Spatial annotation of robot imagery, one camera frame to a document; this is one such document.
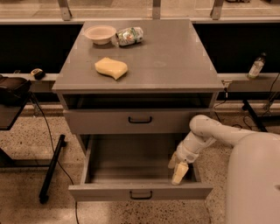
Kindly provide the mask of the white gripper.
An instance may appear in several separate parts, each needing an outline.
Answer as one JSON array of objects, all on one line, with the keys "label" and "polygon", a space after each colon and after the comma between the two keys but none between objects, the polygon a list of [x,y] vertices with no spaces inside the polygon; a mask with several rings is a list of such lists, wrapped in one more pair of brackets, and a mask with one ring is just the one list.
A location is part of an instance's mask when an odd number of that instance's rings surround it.
[{"label": "white gripper", "polygon": [[203,148],[202,142],[196,140],[183,140],[173,152],[168,164],[169,169],[174,169],[171,179],[173,185],[179,185],[189,170],[188,164],[193,163]]}]

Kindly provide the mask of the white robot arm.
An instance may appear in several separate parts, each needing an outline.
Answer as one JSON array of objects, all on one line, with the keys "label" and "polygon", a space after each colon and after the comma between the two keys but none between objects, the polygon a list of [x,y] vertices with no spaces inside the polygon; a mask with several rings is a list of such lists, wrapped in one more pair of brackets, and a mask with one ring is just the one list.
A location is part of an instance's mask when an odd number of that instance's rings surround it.
[{"label": "white robot arm", "polygon": [[280,135],[223,125],[196,115],[168,164],[178,185],[200,151],[219,141],[233,147],[227,168],[226,224],[280,224]]}]

